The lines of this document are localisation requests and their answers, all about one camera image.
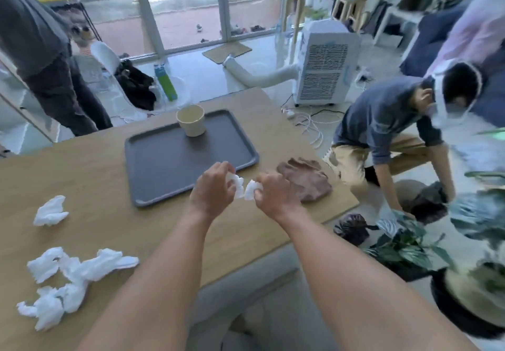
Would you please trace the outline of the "person's left hand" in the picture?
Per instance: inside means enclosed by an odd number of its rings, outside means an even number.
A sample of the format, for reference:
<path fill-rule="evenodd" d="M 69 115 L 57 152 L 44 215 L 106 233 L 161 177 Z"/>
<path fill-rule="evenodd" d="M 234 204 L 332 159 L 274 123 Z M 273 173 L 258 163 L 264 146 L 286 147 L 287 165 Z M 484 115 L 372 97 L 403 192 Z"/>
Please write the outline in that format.
<path fill-rule="evenodd" d="M 189 210 L 206 222 L 215 220 L 232 201 L 223 201 L 217 194 L 215 164 L 197 179 L 189 199 Z"/>

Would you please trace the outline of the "person's right hand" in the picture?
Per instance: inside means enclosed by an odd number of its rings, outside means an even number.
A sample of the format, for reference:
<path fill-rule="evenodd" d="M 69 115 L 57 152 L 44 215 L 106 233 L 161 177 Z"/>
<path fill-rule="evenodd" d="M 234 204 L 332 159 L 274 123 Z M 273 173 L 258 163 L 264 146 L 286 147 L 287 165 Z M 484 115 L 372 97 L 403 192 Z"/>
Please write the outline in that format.
<path fill-rule="evenodd" d="M 279 225 L 291 221 L 296 214 L 304 211 L 290 182 L 280 173 L 278 173 L 276 197 L 278 202 L 276 202 L 275 209 L 261 209 L 261 211 Z"/>

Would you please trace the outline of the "torn white tissue piece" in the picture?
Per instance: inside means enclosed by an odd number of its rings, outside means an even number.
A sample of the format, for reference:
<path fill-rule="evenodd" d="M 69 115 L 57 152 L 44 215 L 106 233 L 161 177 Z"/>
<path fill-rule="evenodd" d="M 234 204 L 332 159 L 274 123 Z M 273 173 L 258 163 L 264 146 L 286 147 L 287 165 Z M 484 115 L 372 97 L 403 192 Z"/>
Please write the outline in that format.
<path fill-rule="evenodd" d="M 237 174 L 228 172 L 226 175 L 226 182 L 232 182 L 232 184 L 235 186 L 234 199 L 241 199 L 244 197 L 243 178 L 239 177 Z"/>
<path fill-rule="evenodd" d="M 249 181 L 244 190 L 243 199 L 247 201 L 254 201 L 256 190 L 263 190 L 262 183 L 256 182 L 254 180 Z"/>

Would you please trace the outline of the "person's left forearm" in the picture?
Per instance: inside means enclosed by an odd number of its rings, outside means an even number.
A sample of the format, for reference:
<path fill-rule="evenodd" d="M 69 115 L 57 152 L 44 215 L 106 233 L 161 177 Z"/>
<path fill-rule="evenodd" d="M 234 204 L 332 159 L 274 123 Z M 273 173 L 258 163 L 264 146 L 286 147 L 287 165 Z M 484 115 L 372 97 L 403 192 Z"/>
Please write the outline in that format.
<path fill-rule="evenodd" d="M 76 351 L 184 351 L 187 317 L 200 287 L 205 237 L 225 208 L 191 202 Z"/>

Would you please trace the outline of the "person's right forearm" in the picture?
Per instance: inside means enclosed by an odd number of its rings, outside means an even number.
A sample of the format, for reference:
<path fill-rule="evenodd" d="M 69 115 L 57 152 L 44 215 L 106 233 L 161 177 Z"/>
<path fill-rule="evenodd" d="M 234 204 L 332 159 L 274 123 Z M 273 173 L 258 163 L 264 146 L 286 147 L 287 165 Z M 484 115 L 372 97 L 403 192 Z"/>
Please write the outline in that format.
<path fill-rule="evenodd" d="M 268 212 L 299 256 L 343 351 L 480 351 L 400 277 L 316 224 L 301 206 Z"/>

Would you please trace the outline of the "brown folded cloth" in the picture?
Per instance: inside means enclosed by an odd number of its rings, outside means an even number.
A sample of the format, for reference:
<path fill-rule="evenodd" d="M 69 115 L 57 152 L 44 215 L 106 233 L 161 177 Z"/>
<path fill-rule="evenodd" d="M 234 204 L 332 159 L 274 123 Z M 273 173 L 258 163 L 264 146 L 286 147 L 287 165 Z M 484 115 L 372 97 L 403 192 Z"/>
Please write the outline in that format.
<path fill-rule="evenodd" d="M 328 176 L 316 160 L 292 157 L 279 163 L 276 171 L 290 182 L 301 203 L 316 202 L 333 191 Z"/>

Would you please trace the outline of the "dark grey plastic tray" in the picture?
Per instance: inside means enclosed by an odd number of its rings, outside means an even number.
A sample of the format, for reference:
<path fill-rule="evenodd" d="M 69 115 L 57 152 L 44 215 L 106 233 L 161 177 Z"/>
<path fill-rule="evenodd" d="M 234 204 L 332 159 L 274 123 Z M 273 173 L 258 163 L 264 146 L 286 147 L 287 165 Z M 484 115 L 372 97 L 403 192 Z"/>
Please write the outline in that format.
<path fill-rule="evenodd" d="M 178 123 L 125 140 L 125 161 L 132 204 L 143 208 L 192 190 L 216 162 L 236 171 L 256 165 L 260 156 L 230 110 L 205 115 L 206 131 L 188 137 Z"/>

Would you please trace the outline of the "beige cup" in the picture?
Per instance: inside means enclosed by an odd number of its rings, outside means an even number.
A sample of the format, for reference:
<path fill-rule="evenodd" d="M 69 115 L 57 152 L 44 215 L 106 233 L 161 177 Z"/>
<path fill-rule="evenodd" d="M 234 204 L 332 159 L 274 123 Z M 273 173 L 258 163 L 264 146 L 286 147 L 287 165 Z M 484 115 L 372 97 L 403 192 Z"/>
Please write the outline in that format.
<path fill-rule="evenodd" d="M 205 133 L 205 111 L 197 104 L 180 108 L 176 112 L 177 122 L 187 137 L 198 137 Z"/>

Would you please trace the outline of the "black plastic bag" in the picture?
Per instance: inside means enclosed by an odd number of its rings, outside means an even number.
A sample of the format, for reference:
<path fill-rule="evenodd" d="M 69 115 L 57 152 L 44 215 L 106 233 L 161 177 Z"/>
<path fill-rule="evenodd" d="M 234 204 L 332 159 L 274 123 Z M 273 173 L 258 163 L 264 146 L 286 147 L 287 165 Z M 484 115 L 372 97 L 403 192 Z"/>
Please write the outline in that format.
<path fill-rule="evenodd" d="M 347 214 L 333 227 L 333 232 L 348 243 L 359 247 L 370 236 L 366 220 L 361 214 Z"/>

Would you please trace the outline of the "green water bottle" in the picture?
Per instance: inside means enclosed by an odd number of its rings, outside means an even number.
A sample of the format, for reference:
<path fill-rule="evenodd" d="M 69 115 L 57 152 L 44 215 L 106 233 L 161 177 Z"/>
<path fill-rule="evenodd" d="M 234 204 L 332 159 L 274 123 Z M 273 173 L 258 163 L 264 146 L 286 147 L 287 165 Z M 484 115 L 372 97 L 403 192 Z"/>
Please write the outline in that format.
<path fill-rule="evenodd" d="M 178 100 L 178 94 L 176 89 L 165 69 L 164 64 L 154 64 L 154 72 L 158 83 L 160 84 L 161 89 L 165 93 L 167 99 L 169 101 Z"/>

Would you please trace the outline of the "tan door mat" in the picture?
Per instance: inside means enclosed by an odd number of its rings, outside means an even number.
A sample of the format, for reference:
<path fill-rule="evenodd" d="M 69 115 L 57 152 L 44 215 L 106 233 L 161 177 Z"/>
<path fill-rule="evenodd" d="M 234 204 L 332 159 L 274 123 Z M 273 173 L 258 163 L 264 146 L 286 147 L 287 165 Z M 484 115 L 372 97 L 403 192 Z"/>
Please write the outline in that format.
<path fill-rule="evenodd" d="M 251 50 L 252 48 L 240 42 L 229 42 L 203 52 L 203 56 L 216 64 L 222 64 L 229 56 L 236 58 Z"/>

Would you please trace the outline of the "white portable air conditioner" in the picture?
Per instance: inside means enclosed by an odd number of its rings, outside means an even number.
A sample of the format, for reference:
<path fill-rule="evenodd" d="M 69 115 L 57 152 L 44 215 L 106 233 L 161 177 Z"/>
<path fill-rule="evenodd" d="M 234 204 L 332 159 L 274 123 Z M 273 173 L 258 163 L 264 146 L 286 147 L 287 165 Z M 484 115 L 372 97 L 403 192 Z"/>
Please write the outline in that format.
<path fill-rule="evenodd" d="M 304 26 L 294 106 L 325 106 L 345 101 L 356 77 L 361 38 L 333 18 Z"/>

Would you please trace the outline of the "green leafy plant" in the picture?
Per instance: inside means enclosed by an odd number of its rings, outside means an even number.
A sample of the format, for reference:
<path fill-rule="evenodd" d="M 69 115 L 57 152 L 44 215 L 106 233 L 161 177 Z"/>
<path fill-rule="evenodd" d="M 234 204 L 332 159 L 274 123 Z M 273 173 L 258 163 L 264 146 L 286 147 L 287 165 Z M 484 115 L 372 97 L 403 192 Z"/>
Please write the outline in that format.
<path fill-rule="evenodd" d="M 377 242 L 362 251 L 384 266 L 401 269 L 422 269 L 434 271 L 433 258 L 439 258 L 444 264 L 455 268 L 455 263 L 447 250 L 440 246 L 446 234 L 437 239 L 426 239 L 425 226 L 410 216 L 393 211 L 393 218 L 382 218 L 375 222 L 375 229 L 382 232 Z"/>

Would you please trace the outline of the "long crumpled white tissue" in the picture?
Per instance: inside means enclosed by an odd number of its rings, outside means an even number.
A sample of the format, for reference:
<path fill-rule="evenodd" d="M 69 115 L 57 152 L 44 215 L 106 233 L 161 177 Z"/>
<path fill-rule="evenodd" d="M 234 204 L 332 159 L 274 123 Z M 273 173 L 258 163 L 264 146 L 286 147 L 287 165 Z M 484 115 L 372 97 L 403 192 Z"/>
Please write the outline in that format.
<path fill-rule="evenodd" d="M 66 253 L 58 260 L 63 275 L 73 284 L 79 285 L 97 282 L 113 271 L 135 268 L 139 263 L 139 258 L 123 256 L 122 252 L 109 248 L 99 250 L 95 258 L 83 262 Z"/>

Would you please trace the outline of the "white chair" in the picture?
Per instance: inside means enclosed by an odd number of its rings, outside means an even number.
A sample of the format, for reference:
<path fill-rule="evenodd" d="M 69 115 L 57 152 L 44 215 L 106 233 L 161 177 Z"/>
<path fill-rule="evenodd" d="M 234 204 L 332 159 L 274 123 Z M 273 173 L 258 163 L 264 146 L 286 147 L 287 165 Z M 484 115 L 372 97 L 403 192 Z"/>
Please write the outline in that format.
<path fill-rule="evenodd" d="M 170 80 L 173 89 L 173 94 L 176 96 L 174 99 L 168 98 L 164 88 L 159 82 L 157 73 L 159 68 L 165 68 L 165 64 L 155 64 L 153 67 L 154 82 L 149 87 L 149 91 L 153 92 L 155 95 L 154 109 L 148 111 L 142 108 L 136 107 L 127 97 L 124 89 L 118 82 L 113 69 L 118 69 L 121 60 L 119 57 L 113 53 L 112 49 L 109 48 L 103 42 L 93 42 L 90 46 L 90 51 L 93 57 L 104 67 L 105 70 L 110 74 L 110 78 L 113 83 L 113 87 L 117 90 L 122 98 L 123 103 L 126 106 L 122 106 L 121 111 L 116 114 L 117 118 L 123 119 L 125 122 L 140 121 L 148 117 L 156 116 L 164 112 L 177 111 L 191 104 L 191 95 L 186 82 L 180 78 L 173 75 L 165 75 L 165 78 Z"/>

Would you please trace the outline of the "small crumpled white tissue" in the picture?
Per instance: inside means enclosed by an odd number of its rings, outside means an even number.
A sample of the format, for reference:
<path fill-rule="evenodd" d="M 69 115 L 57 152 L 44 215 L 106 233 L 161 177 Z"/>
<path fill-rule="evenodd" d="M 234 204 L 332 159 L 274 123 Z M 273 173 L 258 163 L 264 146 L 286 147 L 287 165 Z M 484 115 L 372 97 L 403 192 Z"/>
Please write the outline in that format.
<path fill-rule="evenodd" d="M 39 207 L 33 221 L 34 226 L 54 226 L 66 219 L 69 212 L 64 211 L 65 199 L 65 196 L 57 195 Z"/>

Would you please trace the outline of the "wooden stool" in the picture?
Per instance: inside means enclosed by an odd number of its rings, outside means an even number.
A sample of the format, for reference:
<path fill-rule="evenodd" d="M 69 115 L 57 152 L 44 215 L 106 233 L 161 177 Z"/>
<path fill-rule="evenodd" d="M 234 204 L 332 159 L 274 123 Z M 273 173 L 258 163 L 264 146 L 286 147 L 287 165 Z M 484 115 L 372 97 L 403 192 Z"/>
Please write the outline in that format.
<path fill-rule="evenodd" d="M 347 23 L 354 32 L 359 33 L 367 18 L 365 6 L 368 0 L 335 0 L 331 19 Z"/>

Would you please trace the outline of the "white side table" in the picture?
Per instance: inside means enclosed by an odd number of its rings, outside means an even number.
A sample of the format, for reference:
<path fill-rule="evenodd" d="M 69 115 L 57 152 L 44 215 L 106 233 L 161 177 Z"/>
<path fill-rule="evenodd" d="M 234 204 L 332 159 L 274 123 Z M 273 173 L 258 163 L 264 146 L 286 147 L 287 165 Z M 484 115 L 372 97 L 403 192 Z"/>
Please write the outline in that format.
<path fill-rule="evenodd" d="M 426 12 L 423 11 L 405 11 L 400 10 L 397 6 L 394 5 L 389 6 L 388 9 L 385 11 L 382 21 L 379 24 L 377 32 L 373 38 L 372 42 L 373 45 L 374 46 L 378 45 L 378 42 L 382 34 L 384 33 L 384 30 L 388 25 L 391 17 L 396 17 L 403 22 L 415 24 L 416 26 L 418 26 L 424 16 L 426 16 Z"/>

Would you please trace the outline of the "large crumpled white tissue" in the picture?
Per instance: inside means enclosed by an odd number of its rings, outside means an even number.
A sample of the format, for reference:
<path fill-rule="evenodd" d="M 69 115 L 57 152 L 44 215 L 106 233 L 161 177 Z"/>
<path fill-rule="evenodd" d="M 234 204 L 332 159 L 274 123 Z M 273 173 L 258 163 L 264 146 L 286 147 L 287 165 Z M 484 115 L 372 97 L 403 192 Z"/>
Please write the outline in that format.
<path fill-rule="evenodd" d="M 63 316 L 72 314 L 84 302 L 88 284 L 67 283 L 60 288 L 44 286 L 37 290 L 39 298 L 29 305 L 17 303 L 21 316 L 35 318 L 35 331 L 47 331 L 57 326 Z"/>

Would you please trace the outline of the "dark blue sofa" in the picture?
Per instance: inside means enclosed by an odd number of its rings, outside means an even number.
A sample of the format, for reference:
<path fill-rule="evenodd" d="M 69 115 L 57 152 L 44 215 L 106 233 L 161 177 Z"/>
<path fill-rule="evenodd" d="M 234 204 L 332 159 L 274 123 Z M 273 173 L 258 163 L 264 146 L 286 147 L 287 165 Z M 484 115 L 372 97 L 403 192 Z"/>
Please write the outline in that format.
<path fill-rule="evenodd" d="M 402 74 L 424 76 L 464 9 L 464 6 L 457 6 L 421 19 L 419 35 L 400 65 Z M 487 74 L 487 86 L 472 111 L 488 123 L 505 128 L 505 39 L 499 49 L 484 60 L 483 70 Z"/>

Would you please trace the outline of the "large dark plant pot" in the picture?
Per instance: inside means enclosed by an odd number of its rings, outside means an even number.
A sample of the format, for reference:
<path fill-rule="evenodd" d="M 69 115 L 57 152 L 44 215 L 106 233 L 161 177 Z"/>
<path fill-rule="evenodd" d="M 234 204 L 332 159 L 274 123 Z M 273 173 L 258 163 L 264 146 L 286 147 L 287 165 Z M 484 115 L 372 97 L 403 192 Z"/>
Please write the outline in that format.
<path fill-rule="evenodd" d="M 435 304 L 465 335 L 505 337 L 505 265 L 486 261 L 470 268 L 445 267 L 430 275 Z"/>

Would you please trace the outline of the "pale pink hanging cloth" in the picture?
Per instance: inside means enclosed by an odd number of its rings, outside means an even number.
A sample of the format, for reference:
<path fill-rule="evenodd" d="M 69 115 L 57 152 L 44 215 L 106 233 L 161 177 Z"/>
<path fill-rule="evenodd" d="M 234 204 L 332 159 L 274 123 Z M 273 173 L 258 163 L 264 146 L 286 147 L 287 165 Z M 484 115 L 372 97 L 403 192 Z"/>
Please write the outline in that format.
<path fill-rule="evenodd" d="M 440 63 L 461 59 L 482 64 L 505 39 L 505 0 L 472 0 L 451 29 L 425 76 Z"/>

